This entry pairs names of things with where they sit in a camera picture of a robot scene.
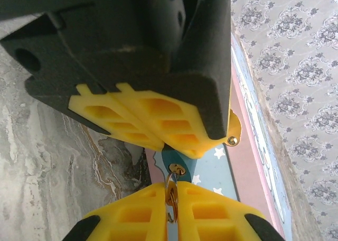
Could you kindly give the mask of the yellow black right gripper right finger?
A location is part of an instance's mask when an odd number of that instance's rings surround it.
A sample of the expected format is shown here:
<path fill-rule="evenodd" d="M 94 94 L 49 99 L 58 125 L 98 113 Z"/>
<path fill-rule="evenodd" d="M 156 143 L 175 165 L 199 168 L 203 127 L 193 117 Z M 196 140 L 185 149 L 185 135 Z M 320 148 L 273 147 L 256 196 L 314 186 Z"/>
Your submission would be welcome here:
<path fill-rule="evenodd" d="M 178 240 L 284 240 L 257 209 L 179 181 Z"/>

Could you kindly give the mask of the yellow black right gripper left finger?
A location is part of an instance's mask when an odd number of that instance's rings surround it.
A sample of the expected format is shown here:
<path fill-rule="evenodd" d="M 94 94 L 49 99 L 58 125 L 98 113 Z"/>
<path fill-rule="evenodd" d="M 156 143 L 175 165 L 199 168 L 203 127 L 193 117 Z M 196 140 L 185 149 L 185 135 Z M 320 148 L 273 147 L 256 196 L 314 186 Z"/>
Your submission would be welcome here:
<path fill-rule="evenodd" d="M 87 213 L 64 240 L 167 240 L 163 183 Z"/>

